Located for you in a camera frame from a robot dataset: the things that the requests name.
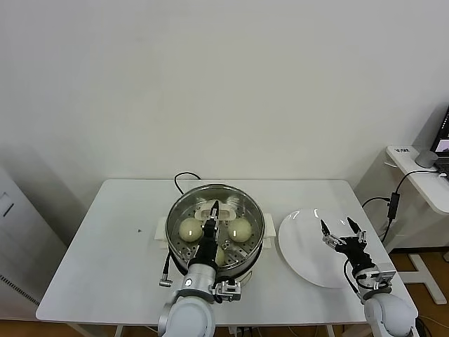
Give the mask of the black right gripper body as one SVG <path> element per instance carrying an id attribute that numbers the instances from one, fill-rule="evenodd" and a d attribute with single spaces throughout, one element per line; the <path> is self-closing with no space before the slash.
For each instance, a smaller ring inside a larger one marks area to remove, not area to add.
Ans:
<path id="1" fill-rule="evenodd" d="M 358 237 L 340 237 L 341 244 L 336 246 L 338 253 L 343 253 L 352 266 L 353 273 L 374 267 L 374 263 L 365 247 L 367 243 L 360 241 Z"/>

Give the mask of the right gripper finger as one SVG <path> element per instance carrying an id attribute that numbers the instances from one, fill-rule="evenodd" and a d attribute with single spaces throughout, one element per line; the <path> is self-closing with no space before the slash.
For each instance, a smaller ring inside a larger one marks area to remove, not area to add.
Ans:
<path id="1" fill-rule="evenodd" d="M 361 243 L 366 243 L 366 231 L 363 231 L 358 223 L 356 223 L 354 220 L 352 220 L 350 217 L 347 217 L 348 224 L 354 234 L 357 236 L 358 241 Z"/>
<path id="2" fill-rule="evenodd" d="M 321 220 L 321 231 L 323 233 L 323 241 L 331 248 L 343 245 L 343 241 L 340 238 L 330 233 L 330 230 L 324 220 Z"/>

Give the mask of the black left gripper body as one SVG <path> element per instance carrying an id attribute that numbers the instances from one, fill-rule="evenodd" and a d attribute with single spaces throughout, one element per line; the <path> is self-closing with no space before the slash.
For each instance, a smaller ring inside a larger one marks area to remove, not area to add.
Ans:
<path id="1" fill-rule="evenodd" d="M 203 236 L 199 241 L 195 256 L 191 259 L 191 265 L 202 264 L 209 267 L 217 267 L 215 262 L 218 248 L 216 234 L 215 222 L 206 221 L 203 226 Z"/>

